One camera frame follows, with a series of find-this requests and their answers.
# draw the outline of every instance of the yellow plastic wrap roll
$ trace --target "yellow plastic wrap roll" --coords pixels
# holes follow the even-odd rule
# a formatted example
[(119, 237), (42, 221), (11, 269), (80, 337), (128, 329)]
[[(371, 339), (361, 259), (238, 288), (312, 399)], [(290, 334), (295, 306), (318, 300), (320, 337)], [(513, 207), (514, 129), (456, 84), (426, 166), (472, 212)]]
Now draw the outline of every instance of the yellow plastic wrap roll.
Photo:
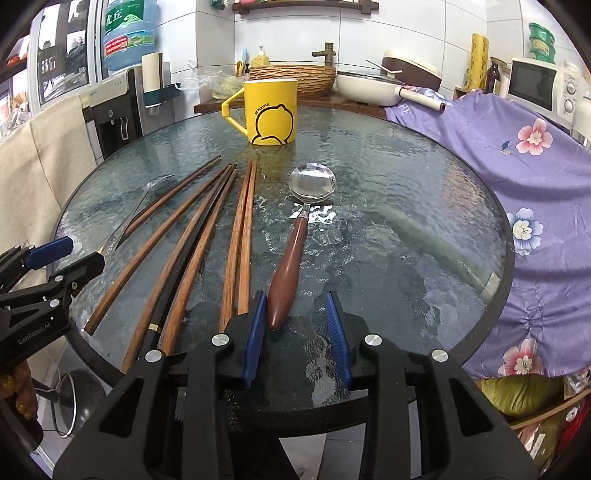
[(488, 61), (488, 38), (478, 33), (472, 35), (472, 54), (468, 69), (467, 88), (483, 89), (486, 83), (486, 63)]

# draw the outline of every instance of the microwave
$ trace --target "microwave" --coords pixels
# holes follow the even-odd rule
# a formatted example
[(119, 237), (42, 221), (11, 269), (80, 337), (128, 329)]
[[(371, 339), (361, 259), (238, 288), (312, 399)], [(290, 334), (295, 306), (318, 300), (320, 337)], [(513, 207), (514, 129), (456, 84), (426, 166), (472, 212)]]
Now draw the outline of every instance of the microwave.
[(572, 63), (558, 66), (533, 59), (513, 59), (507, 99), (570, 130), (574, 110), (587, 88), (580, 71)]

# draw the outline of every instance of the blue water jug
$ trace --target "blue water jug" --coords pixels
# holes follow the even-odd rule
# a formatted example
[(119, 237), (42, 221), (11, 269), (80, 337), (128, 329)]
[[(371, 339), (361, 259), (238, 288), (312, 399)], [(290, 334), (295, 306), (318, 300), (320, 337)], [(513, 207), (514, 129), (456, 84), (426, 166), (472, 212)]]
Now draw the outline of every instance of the blue water jug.
[(111, 72), (138, 65), (156, 51), (156, 0), (114, 0), (103, 19), (103, 65)]

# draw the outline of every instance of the human hand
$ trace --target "human hand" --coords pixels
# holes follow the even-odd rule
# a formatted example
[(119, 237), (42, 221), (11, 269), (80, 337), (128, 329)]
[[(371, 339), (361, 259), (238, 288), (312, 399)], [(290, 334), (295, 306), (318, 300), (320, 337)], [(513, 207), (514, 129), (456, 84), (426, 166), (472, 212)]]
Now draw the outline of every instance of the human hand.
[(37, 394), (27, 361), (17, 365), (12, 375), (0, 376), (0, 400), (17, 394), (17, 410), (27, 419), (37, 416)]

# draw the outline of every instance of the pan handle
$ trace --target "pan handle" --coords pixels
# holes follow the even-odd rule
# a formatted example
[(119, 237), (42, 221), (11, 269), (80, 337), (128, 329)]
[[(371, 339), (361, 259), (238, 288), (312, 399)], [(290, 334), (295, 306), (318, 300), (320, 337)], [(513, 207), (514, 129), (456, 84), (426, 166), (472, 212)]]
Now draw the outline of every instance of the pan handle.
[(421, 105), (428, 106), (433, 110), (437, 110), (439, 113), (443, 113), (445, 111), (445, 103), (440, 100), (435, 100), (435, 98), (430, 98), (422, 93), (413, 92), (412, 90), (408, 90), (407, 88), (401, 87), (400, 89), (400, 97), (406, 100), (411, 100), (415, 103), (420, 103)]
[(281, 262), (271, 280), (267, 297), (267, 324), (271, 330), (277, 330), (285, 323), (296, 297), (309, 211), (310, 205), (304, 205), (302, 213), (294, 223), (294, 229)]

